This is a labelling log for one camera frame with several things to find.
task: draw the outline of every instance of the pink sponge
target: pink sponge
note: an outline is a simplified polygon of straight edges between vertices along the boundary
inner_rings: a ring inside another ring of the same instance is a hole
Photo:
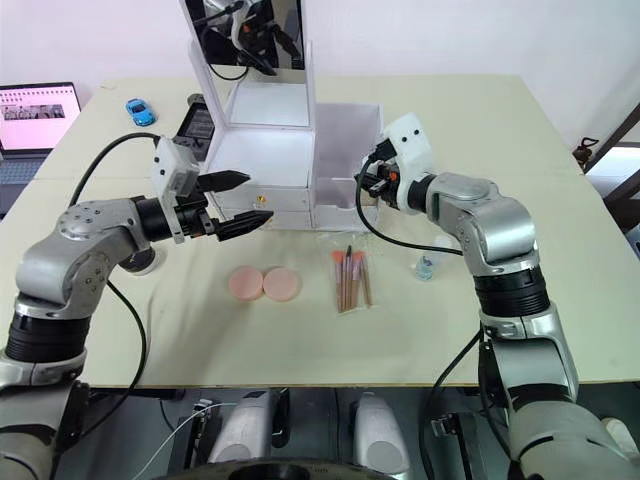
[[[264,277],[262,285],[267,297],[278,302],[294,298],[300,290],[300,279],[296,272],[288,268],[274,268]]]
[[[262,295],[262,272],[255,267],[239,267],[229,276],[229,292],[238,300],[255,300]]]

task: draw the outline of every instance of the laptop screen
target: laptop screen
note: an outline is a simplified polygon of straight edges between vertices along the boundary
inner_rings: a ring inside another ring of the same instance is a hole
[[[52,149],[79,114],[72,83],[0,87],[2,149]]]

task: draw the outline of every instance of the blue toy car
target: blue toy car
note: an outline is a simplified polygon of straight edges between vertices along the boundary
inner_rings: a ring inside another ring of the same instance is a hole
[[[156,121],[155,115],[144,100],[132,98],[127,102],[126,108],[133,118],[133,123],[140,127],[146,127]]]

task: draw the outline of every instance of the small glass bottle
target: small glass bottle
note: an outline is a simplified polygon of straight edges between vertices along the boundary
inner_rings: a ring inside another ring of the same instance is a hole
[[[451,239],[444,235],[438,235],[434,242],[436,247],[451,248]],[[425,250],[418,258],[416,263],[415,273],[416,277],[420,280],[431,280],[433,273],[442,261],[449,255],[445,252],[433,252],[431,250]]]

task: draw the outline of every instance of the beige tabletop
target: beige tabletop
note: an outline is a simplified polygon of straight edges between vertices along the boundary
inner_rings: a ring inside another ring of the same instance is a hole
[[[0,343],[12,316],[13,273],[26,248],[48,234],[95,154],[134,127],[124,111],[139,96],[158,114],[148,129],[173,136],[187,111],[192,79],[107,82],[92,98],[5,220],[0,223]],[[407,111],[422,120],[436,165],[495,180],[536,223],[542,268],[583,382],[640,379],[637,321],[640,263],[602,201],[523,83],[510,76],[322,78],[319,101],[376,102],[385,121]],[[146,139],[124,144],[95,172],[82,199],[153,195]],[[382,211],[381,229],[429,243],[439,234],[426,217]],[[418,252],[370,235],[356,239],[370,256],[376,306],[335,313],[328,250],[335,235],[261,231],[228,242],[215,237],[176,246],[155,272],[113,282],[138,308],[150,336],[141,386],[431,384],[475,333],[478,301],[460,258],[417,280]],[[238,303],[226,279],[239,265],[287,266],[300,295]],[[109,291],[93,319],[83,380],[127,385],[139,339],[129,313]],[[475,352],[451,384],[476,383]]]

